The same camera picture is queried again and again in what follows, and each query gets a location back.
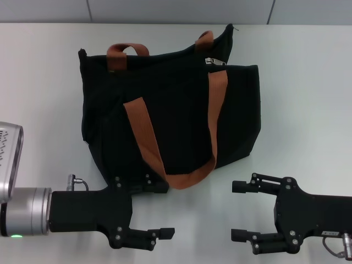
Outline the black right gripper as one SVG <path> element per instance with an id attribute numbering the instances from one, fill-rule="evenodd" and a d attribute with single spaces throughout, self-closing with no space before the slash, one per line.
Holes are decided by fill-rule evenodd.
<path id="1" fill-rule="evenodd" d="M 231 229 L 233 242 L 251 243 L 255 255 L 296 254 L 307 237 L 341 238 L 351 250 L 351 197 L 314 195 L 301 190 L 293 178 L 252 173 L 250 181 L 232 182 L 233 193 L 276 195 L 274 222 L 278 233 Z"/>

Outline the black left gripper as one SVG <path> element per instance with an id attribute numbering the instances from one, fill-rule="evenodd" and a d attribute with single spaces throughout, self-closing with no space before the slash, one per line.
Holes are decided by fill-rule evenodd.
<path id="1" fill-rule="evenodd" d="M 130 229 L 132 202 L 130 194 L 165 194 L 169 184 L 152 173 L 121 178 L 102 190 L 75 191 L 74 184 L 87 183 L 69 177 L 66 191 L 51 195 L 49 229 L 51 232 L 100 232 L 113 249 L 131 248 L 152 251 L 156 240 L 171 240 L 175 228 Z"/>

